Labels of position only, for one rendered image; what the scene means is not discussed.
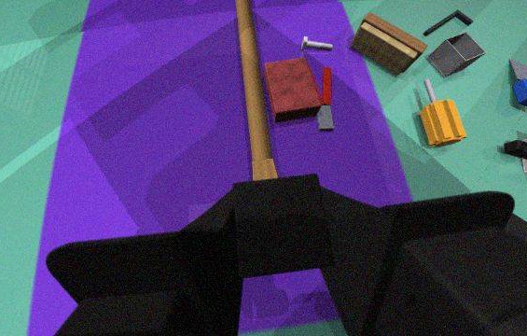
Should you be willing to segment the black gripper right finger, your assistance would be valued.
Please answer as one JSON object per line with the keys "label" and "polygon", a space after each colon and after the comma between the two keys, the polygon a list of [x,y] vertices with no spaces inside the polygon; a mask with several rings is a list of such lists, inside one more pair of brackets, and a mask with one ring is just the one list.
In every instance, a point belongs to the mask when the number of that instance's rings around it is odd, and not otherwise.
{"label": "black gripper right finger", "polygon": [[374,327],[404,243],[504,229],[515,208],[499,191],[376,207],[320,187],[334,265],[319,269],[347,336],[379,336]]}

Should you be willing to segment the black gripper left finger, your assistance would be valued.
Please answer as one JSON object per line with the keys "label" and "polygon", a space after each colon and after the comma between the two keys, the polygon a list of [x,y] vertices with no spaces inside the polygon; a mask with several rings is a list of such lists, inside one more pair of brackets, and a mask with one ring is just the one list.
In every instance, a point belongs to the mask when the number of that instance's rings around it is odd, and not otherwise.
{"label": "black gripper left finger", "polygon": [[50,250],[46,265],[77,305],[181,291],[205,336],[238,336],[243,278],[232,189],[180,231],[75,241]]}

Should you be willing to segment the dark grey l-shaped bar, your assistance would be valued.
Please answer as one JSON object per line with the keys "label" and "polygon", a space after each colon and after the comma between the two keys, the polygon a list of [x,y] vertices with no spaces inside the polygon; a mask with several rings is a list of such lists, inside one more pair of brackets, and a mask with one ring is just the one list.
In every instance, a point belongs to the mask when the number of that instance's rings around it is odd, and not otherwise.
{"label": "dark grey l-shaped bar", "polygon": [[446,23],[446,21],[450,21],[454,17],[458,18],[460,21],[465,23],[467,26],[470,25],[471,22],[473,22],[471,19],[469,19],[464,13],[462,13],[459,9],[457,9],[455,12],[452,12],[450,16],[446,17],[444,20],[441,20],[439,23],[436,23],[434,26],[430,27],[426,30],[423,34],[427,36],[428,34],[431,34],[434,30],[436,30],[438,27]]}

